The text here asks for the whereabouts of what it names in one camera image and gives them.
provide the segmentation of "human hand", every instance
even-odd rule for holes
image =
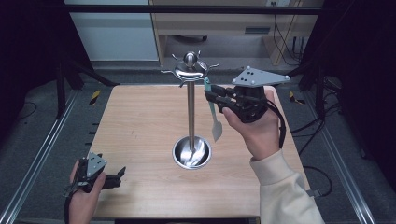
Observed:
[[[76,161],[73,171],[70,174],[70,183],[73,182],[76,170],[78,168],[78,161]],[[102,186],[105,184],[106,174],[102,172],[96,178],[93,188],[90,193],[85,193],[79,189],[73,194],[72,200],[69,205],[69,223],[90,223],[93,213],[95,212],[96,205]]]
[[[269,101],[275,102],[273,91],[265,91],[265,96]],[[222,112],[230,126],[244,138],[254,161],[260,161],[279,151],[279,117],[274,111],[268,109],[259,120],[252,123],[243,123],[230,108],[224,107]]]

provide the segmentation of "wooden tabletop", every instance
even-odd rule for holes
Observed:
[[[275,89],[265,89],[275,92],[283,114]],[[209,142],[212,157],[203,168],[186,170],[175,163],[172,148],[189,134],[187,87],[115,87],[91,151],[103,153],[107,175],[123,166],[126,172],[119,188],[102,191],[95,216],[258,217],[259,181],[249,165],[251,155],[240,134],[216,110],[223,133],[215,143],[204,86],[196,85],[195,134]],[[289,127],[283,148],[290,167],[304,175]]]

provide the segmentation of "white sleeve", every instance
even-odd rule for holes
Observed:
[[[282,150],[250,165],[260,181],[261,223],[324,223],[302,176],[289,168]]]

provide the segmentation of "metal spatula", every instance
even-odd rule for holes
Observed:
[[[204,84],[205,84],[205,90],[212,91],[208,77],[206,77],[204,79]],[[215,139],[215,142],[216,142],[221,137],[222,125],[221,125],[221,122],[218,121],[218,118],[216,117],[215,106],[212,102],[209,102],[209,107],[210,107],[210,111],[212,112],[212,118],[213,118],[212,134],[213,134],[213,138]]]

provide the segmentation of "wall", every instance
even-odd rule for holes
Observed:
[[[147,0],[64,0],[66,4],[147,5]],[[149,14],[71,13],[91,61],[158,61]]]

